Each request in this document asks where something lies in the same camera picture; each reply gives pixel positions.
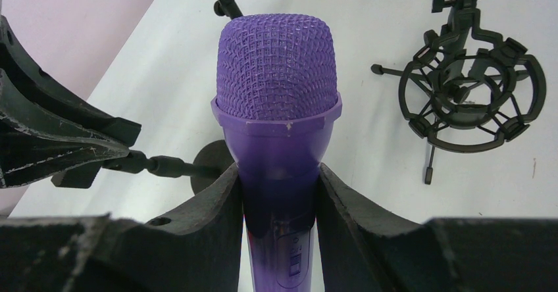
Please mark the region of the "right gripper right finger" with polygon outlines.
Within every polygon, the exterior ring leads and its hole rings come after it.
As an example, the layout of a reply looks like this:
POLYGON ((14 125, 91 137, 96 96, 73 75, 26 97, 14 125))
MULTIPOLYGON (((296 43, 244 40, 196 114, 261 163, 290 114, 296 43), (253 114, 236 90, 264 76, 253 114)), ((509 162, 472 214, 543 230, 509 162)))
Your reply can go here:
POLYGON ((400 217, 320 165, 327 291, 556 291, 557 221, 400 217))

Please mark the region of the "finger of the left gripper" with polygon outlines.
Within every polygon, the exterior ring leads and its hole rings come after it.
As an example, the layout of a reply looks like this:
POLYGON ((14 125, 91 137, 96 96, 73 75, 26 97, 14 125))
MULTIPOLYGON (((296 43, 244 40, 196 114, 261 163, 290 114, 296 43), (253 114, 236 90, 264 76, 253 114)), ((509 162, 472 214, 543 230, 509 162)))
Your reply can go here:
POLYGON ((1 16, 1 69, 27 100, 41 108, 127 147, 136 143, 141 124, 95 108, 48 75, 23 48, 5 16, 1 16))
POLYGON ((21 187, 92 162, 124 157, 107 135, 41 108, 1 109, 1 188, 21 187))

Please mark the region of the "purple microphone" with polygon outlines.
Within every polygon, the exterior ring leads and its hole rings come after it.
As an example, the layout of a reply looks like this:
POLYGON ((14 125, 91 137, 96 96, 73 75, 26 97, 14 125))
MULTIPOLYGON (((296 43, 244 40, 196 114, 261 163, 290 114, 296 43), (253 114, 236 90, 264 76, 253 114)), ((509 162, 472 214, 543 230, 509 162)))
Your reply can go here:
POLYGON ((213 114, 238 167, 256 291, 309 291, 319 166, 342 113, 325 21, 255 14, 221 32, 213 114))

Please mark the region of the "black shock-mount tripod stand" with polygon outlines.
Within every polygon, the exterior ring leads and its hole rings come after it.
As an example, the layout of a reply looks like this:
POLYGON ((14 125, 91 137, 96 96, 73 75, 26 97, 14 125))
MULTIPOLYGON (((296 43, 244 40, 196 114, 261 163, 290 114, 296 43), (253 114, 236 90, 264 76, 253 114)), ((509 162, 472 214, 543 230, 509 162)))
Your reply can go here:
POLYGON ((481 153, 523 134, 546 102, 543 68, 513 38, 480 26, 479 0, 432 0, 449 10, 439 31, 403 70, 373 64, 377 75, 399 78, 398 102, 410 129, 431 151, 481 153))

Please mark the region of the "black round-base mic stand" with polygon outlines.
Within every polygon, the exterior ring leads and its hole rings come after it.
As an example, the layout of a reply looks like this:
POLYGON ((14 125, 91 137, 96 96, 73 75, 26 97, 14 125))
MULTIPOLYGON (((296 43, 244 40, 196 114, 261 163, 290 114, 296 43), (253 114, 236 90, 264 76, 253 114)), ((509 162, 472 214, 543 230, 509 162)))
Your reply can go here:
POLYGON ((51 182, 56 187, 87 189, 91 187, 101 169, 139 174, 146 170, 150 174, 164 178, 190 178, 194 194, 209 187, 233 164, 225 141, 214 141, 202 148, 192 163, 170 156, 146 157, 141 151, 130 151, 127 157, 93 162, 55 174, 51 182))

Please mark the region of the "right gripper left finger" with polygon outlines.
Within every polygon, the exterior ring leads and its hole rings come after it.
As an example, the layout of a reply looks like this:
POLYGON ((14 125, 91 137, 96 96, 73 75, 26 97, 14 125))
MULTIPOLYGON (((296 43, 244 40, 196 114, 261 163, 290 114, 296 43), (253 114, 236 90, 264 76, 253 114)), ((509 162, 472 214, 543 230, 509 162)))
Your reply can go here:
POLYGON ((1 222, 2 291, 236 291, 238 168, 141 224, 109 215, 1 222))

